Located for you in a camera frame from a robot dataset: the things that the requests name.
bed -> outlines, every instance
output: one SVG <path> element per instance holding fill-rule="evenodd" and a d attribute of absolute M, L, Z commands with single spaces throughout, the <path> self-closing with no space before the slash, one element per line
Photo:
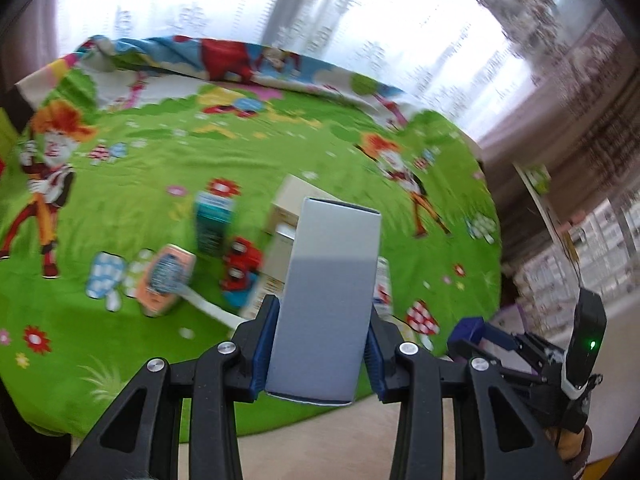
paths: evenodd
<path fill-rule="evenodd" d="M 132 297 L 165 244 L 196 250 L 194 197 L 216 184 L 236 200 L 232 234 L 259 248 L 288 174 L 379 210 L 395 322 L 420 342 L 427 310 L 436 354 L 460 318 L 497 308 L 500 238 L 478 162 L 400 89 L 254 44 L 94 37 L 0 106 L 0 376 L 42 431 L 83 436 L 149 358 L 196 358 L 227 337 L 190 304 L 151 319 Z M 230 309 L 221 273 L 199 257 L 191 286 Z M 238 433 L 320 411 L 261 397 L 237 407 Z"/>

white brush handle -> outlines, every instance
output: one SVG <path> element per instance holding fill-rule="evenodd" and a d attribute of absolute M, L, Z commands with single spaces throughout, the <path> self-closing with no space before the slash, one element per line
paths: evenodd
<path fill-rule="evenodd" d="M 201 295 L 190 289 L 188 286 L 185 286 L 180 291 L 180 295 L 199 311 L 204 312 L 208 316 L 211 316 L 213 319 L 217 319 L 220 323 L 227 325 L 233 330 L 238 328 L 238 325 L 240 323 L 246 321 L 240 316 L 231 314 L 226 310 L 222 310 L 217 305 L 209 303 L 209 301 L 205 300 Z"/>

red toy car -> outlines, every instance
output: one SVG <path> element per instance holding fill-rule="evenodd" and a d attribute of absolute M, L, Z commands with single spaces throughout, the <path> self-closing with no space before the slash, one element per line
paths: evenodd
<path fill-rule="evenodd" d="M 222 261 L 225 263 L 225 277 L 220 281 L 222 290 L 245 290 L 249 287 L 249 275 L 258 273 L 262 253 L 249 240 L 236 237 Z"/>

brush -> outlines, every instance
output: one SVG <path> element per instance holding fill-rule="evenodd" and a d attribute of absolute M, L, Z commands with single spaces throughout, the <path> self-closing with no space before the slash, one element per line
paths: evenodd
<path fill-rule="evenodd" d="M 151 262 L 138 284 L 137 298 L 148 316 L 161 316 L 178 298 L 183 298 L 199 311 L 235 330 L 243 318 L 205 300 L 187 286 L 195 256 L 180 247 L 168 245 Z"/>

sheer curtain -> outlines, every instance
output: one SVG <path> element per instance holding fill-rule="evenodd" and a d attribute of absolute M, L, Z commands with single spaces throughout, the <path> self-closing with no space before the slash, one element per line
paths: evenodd
<path fill-rule="evenodd" d="M 59 51 L 88 36 L 277 46 L 398 86 L 473 139 L 535 91 L 599 0 L 58 0 Z"/>

